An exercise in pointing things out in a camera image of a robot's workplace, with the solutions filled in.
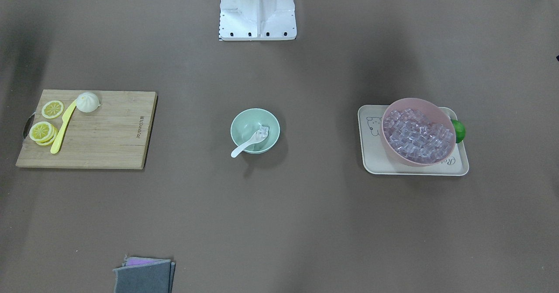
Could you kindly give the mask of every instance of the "white tray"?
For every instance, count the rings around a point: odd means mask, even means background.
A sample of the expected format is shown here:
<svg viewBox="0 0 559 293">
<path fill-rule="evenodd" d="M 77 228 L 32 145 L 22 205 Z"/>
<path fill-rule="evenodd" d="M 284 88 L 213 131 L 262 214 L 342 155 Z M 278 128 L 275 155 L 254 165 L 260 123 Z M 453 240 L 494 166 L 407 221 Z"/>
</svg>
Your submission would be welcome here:
<svg viewBox="0 0 559 293">
<path fill-rule="evenodd" d="M 407 166 L 388 156 L 381 142 L 381 120 L 386 108 L 387 105 L 364 105 L 357 111 L 363 166 L 369 173 L 433 176 L 463 176 L 468 173 L 469 163 L 463 141 L 455 146 L 448 159 L 435 165 Z M 450 108 L 441 107 L 441 110 L 453 120 L 458 119 Z"/>
</svg>

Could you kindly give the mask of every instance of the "pink bowl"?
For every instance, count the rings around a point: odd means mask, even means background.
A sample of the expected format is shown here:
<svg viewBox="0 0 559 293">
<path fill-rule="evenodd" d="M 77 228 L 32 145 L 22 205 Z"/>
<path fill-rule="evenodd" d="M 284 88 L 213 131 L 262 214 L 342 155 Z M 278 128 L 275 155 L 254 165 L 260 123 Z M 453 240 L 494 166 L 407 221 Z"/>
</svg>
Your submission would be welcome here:
<svg viewBox="0 0 559 293">
<path fill-rule="evenodd" d="M 397 160 L 398 162 L 401 162 L 402 164 L 405 165 L 409 165 L 409 166 L 428 166 L 428 165 L 433 165 L 433 164 L 437 164 L 439 162 L 441 162 L 442 160 L 445 160 L 446 158 L 448 158 L 451 154 L 452 154 L 452 150 L 449 151 L 449 154 L 447 154 L 444 158 L 434 162 L 434 163 L 418 163 L 418 162 L 414 162 L 411 160 L 408 160 L 406 158 L 404 158 L 403 156 L 401 156 L 400 154 L 398 154 L 398 152 L 396 152 L 396 150 L 394 150 L 394 148 L 392 148 L 390 146 L 390 144 L 388 143 L 388 140 L 386 138 L 386 135 L 384 133 L 384 120 L 386 118 L 386 116 L 388 116 L 390 114 L 390 112 L 392 112 L 393 110 L 399 110 L 400 112 L 407 109 L 407 108 L 411 108 L 412 110 L 421 110 L 421 112 L 423 114 L 425 114 L 425 116 L 427 116 L 427 118 L 429 118 L 429 120 L 431 120 L 431 122 L 433 122 L 434 124 L 443 124 L 443 126 L 445 128 L 448 128 L 449 130 L 454 131 L 454 126 L 451 122 L 451 119 L 449 118 L 448 115 L 446 115 L 438 106 L 436 106 L 435 104 L 432 104 L 431 102 L 422 100 L 422 99 L 418 99 L 418 98 L 405 98 L 405 99 L 400 99 L 397 100 L 396 102 L 390 104 L 390 106 L 388 106 L 388 108 L 386 109 L 386 111 L 383 114 L 383 120 L 381 122 L 381 130 L 383 131 L 383 137 L 381 137 L 381 141 L 383 142 L 383 146 L 385 147 L 386 152 L 389 154 L 389 156 L 393 157 L 395 160 Z"/>
</svg>

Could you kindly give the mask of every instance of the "bowl of ice cubes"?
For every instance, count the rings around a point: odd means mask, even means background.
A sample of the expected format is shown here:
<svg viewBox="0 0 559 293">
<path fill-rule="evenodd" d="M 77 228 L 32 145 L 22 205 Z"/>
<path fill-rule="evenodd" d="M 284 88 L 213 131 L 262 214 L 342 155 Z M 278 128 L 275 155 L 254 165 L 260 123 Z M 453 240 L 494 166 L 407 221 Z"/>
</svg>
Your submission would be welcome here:
<svg viewBox="0 0 559 293">
<path fill-rule="evenodd" d="M 381 129 L 389 156 L 409 166 L 441 162 L 455 147 L 455 129 L 449 116 L 435 104 L 418 98 L 390 104 Z"/>
</svg>

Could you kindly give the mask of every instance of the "yellow knife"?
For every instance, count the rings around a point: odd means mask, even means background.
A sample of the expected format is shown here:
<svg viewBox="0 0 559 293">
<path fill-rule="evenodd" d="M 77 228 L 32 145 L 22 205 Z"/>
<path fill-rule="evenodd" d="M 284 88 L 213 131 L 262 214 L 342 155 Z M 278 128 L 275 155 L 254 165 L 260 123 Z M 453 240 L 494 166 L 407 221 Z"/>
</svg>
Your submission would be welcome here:
<svg viewBox="0 0 559 293">
<path fill-rule="evenodd" d="M 68 127 L 68 122 L 70 122 L 70 117 L 72 117 L 74 109 L 76 109 L 76 100 L 74 100 L 74 102 L 72 102 L 72 104 L 70 104 L 64 111 L 64 114 L 62 114 L 62 126 L 60 126 L 60 130 L 58 130 L 56 138 L 54 138 L 54 142 L 50 147 L 50 153 L 55 154 L 60 151 L 60 146 L 62 146 L 62 139 L 64 139 L 64 134 L 66 134 L 66 127 Z"/>
</svg>

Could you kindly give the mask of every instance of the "white metal bracket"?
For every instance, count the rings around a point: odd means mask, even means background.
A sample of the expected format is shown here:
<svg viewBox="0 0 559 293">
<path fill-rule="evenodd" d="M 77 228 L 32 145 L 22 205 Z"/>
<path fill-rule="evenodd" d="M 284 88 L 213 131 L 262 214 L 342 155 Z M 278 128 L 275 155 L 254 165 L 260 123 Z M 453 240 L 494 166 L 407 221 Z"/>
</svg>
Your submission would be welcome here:
<svg viewBox="0 0 559 293">
<path fill-rule="evenodd" d="M 293 0 L 221 0 L 219 39 L 293 40 L 297 36 Z"/>
</svg>

